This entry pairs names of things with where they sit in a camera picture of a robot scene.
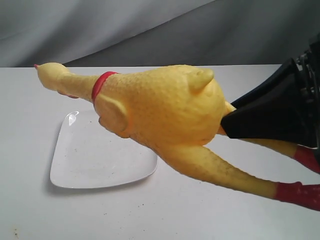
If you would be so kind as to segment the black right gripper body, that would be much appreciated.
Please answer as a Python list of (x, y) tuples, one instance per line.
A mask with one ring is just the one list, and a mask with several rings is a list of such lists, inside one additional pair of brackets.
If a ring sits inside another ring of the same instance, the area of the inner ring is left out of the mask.
[(302, 95), (306, 101), (320, 104), (320, 35), (308, 40), (309, 48), (296, 59), (303, 81)]

